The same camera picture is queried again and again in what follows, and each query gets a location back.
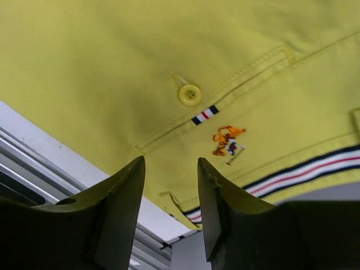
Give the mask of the yellow-green trousers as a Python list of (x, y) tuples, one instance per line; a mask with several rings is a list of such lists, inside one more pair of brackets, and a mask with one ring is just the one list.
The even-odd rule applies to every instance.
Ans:
[(2, 1), (1, 100), (198, 230), (200, 157), (269, 203), (359, 180), (359, 2)]

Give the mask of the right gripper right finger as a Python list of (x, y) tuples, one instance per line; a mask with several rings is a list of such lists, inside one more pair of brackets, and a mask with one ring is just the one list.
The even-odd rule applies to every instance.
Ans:
[(213, 269), (358, 269), (359, 202), (265, 202), (197, 162), (207, 261)]

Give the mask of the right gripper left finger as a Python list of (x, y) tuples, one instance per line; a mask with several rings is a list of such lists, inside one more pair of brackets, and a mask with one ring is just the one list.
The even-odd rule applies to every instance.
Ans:
[(2, 269), (127, 269), (145, 182), (139, 156), (55, 204), (1, 200)]

